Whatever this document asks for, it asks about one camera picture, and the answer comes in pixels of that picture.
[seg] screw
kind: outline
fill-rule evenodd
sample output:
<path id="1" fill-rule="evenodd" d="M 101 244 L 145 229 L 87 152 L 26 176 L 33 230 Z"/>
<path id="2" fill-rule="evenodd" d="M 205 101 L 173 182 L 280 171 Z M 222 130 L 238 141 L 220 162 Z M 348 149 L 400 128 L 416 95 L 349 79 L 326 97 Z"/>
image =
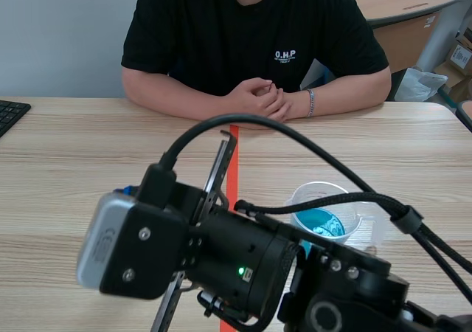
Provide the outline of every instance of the screw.
<path id="1" fill-rule="evenodd" d="M 333 272 L 339 272 L 342 268 L 342 265 L 339 260 L 334 260 L 333 262 L 331 262 L 330 267 L 331 267 L 331 270 L 333 270 Z"/>
<path id="2" fill-rule="evenodd" d="M 357 279 L 359 276 L 359 270 L 356 267 L 349 267 L 347 270 L 347 277 L 350 279 Z"/>
<path id="3" fill-rule="evenodd" d="M 142 229 L 140 229 L 138 236 L 141 241 L 146 241 L 150 237 L 149 228 L 143 227 Z"/>
<path id="4" fill-rule="evenodd" d="M 134 270 L 132 268 L 128 268 L 123 273 L 123 277 L 122 277 L 123 282 L 129 283 L 133 281 L 135 276 L 136 276 L 136 273 L 134 273 Z"/>

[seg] red tape line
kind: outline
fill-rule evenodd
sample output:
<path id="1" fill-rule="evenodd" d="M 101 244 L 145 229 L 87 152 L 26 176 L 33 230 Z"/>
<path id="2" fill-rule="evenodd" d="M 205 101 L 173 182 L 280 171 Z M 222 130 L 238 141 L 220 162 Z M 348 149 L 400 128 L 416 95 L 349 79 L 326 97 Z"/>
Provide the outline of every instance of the red tape line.
<path id="1" fill-rule="evenodd" d="M 239 128 L 236 125 L 229 126 L 229 132 L 239 140 Z M 229 200 L 229 208 L 232 209 L 238 197 L 239 182 L 239 144 L 236 144 L 235 152 L 228 167 L 226 176 L 226 197 Z M 235 332 L 236 330 L 224 321 L 220 321 L 220 332 Z"/>

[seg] desk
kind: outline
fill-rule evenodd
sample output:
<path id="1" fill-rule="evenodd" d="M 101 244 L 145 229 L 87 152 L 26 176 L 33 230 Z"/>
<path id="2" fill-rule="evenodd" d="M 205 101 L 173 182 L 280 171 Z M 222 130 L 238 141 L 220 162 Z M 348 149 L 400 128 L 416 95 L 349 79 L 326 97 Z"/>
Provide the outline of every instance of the desk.
<path id="1" fill-rule="evenodd" d="M 372 26 L 392 24 L 440 11 L 458 0 L 356 0 Z"/>
<path id="2" fill-rule="evenodd" d="M 356 0 L 392 70 L 393 100 L 405 70 L 418 62 L 439 20 L 439 11 L 459 0 Z"/>
<path id="3" fill-rule="evenodd" d="M 0 139 L 1 329 L 149 332 L 157 301 L 100 296 L 81 288 L 75 282 L 75 260 L 98 198 L 139 183 L 146 167 L 192 122 L 126 100 L 14 100 L 32 103 L 32 110 Z M 472 136 L 452 113 L 434 104 L 388 103 L 300 120 L 293 127 L 378 191 L 415 205 L 431 228 L 472 258 Z M 176 167 L 179 180 L 203 186 L 220 140 L 212 131 L 185 149 Z M 279 141 L 287 150 L 274 153 L 282 149 L 275 145 Z M 241 198 L 281 204 L 295 187 L 312 180 L 352 189 L 290 140 L 269 131 L 240 130 Z M 416 302 L 435 312 L 470 312 L 416 243 L 392 226 L 380 254 L 413 283 Z M 195 295 L 186 294 L 170 330 L 216 332 L 218 321 L 203 317 Z M 275 323 L 268 331 L 280 332 L 281 326 Z"/>

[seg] black keyboard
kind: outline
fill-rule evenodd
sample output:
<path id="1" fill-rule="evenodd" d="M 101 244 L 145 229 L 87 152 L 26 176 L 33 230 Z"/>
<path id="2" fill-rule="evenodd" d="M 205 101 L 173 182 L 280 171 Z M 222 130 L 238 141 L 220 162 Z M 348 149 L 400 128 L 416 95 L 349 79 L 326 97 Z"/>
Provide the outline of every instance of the black keyboard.
<path id="1" fill-rule="evenodd" d="M 0 101 L 0 137 L 31 109 L 26 103 Z"/>

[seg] t-shirt logo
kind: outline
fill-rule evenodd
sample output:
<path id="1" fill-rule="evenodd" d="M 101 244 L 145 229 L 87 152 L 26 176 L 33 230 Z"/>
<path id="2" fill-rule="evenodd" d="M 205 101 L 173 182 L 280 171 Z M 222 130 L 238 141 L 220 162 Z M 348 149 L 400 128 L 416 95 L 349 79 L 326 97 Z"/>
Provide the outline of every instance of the t-shirt logo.
<path id="1" fill-rule="evenodd" d="M 290 60 L 295 59 L 295 54 L 295 50 L 291 50 L 290 52 L 281 52 L 277 50 L 275 52 L 274 60 L 278 60 L 281 64 L 290 63 Z"/>

